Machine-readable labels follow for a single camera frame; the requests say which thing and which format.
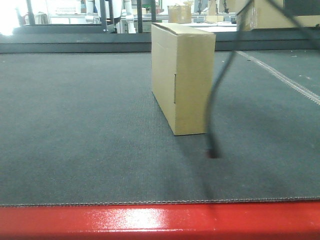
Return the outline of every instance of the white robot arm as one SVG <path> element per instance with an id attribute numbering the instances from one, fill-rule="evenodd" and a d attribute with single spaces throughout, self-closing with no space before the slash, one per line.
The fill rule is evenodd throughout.
<path id="1" fill-rule="evenodd" d="M 109 2 L 106 0 L 101 0 L 105 2 L 105 15 L 107 18 L 110 17 L 110 10 L 109 10 Z M 112 8 L 113 8 L 113 18 L 115 23 L 119 22 L 121 19 L 122 13 L 122 1 L 123 0 L 113 0 L 112 1 Z M 85 20 L 89 23 L 93 23 L 94 21 L 94 6 L 97 9 L 98 15 L 101 17 L 101 9 L 100 9 L 100 0 L 86 0 L 86 17 Z M 134 25 L 134 15 L 132 11 L 132 2 L 131 0 L 124 0 L 124 7 L 126 11 L 125 20 L 128 23 L 128 31 L 130 34 L 135 34 L 136 29 Z"/>

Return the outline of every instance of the black metal pole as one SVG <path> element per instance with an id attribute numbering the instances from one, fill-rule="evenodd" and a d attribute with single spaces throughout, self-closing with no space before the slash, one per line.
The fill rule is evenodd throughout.
<path id="1" fill-rule="evenodd" d="M 107 17 L 105 0 L 100 0 L 101 26 L 104 32 L 107 32 Z"/>
<path id="2" fill-rule="evenodd" d="M 31 0 L 26 0 L 26 6 L 28 8 L 28 18 L 29 18 L 29 24 L 31 26 L 35 26 L 36 22 L 35 22 L 35 15 L 34 12 L 32 10 L 32 4 L 31 4 Z"/>
<path id="3" fill-rule="evenodd" d="M 142 29 L 142 1 L 136 0 L 136 8 L 138 13 L 138 33 L 143 33 Z"/>
<path id="4" fill-rule="evenodd" d="M 151 0 L 151 22 L 156 22 L 156 0 Z"/>
<path id="5" fill-rule="evenodd" d="M 115 24 L 114 5 L 112 0 L 108 0 L 108 2 L 109 2 L 110 20 L 112 21 L 112 24 Z"/>

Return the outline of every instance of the gray carpet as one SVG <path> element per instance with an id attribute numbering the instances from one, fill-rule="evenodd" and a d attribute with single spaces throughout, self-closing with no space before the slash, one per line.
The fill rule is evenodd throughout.
<path id="1" fill-rule="evenodd" d="M 298 53 L 317 92 L 319 68 L 305 71 L 319 57 Z M 297 71 L 290 51 L 249 54 Z M 0 73 L 2 206 L 320 198 L 320 107 L 242 56 L 219 91 L 213 160 L 203 134 L 173 136 L 149 53 L 2 54 Z"/>

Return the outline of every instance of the glossy red surface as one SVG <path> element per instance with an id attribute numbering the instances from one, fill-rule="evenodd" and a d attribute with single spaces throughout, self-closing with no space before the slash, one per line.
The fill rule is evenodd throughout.
<path id="1" fill-rule="evenodd" d="M 2 207 L 0 239 L 320 240 L 320 202 Z"/>

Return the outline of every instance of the background cardboard box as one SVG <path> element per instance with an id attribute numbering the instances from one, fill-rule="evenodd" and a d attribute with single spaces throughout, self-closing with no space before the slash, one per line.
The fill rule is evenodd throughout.
<path id="1" fill-rule="evenodd" d="M 216 36 L 176 23 L 154 23 L 152 92 L 174 135 L 206 131 Z"/>
<path id="2" fill-rule="evenodd" d="M 275 2 L 283 7 L 283 0 L 275 0 Z M 305 27 L 314 27 L 320 23 L 320 15 L 310 16 L 295 16 Z M 237 15 L 238 28 L 240 23 L 244 21 L 244 30 L 250 31 L 253 29 L 283 29 L 283 28 L 295 28 L 282 13 L 271 6 L 266 0 L 254 0 L 250 5 L 247 15 L 244 15 L 244 11 L 240 11 Z"/>

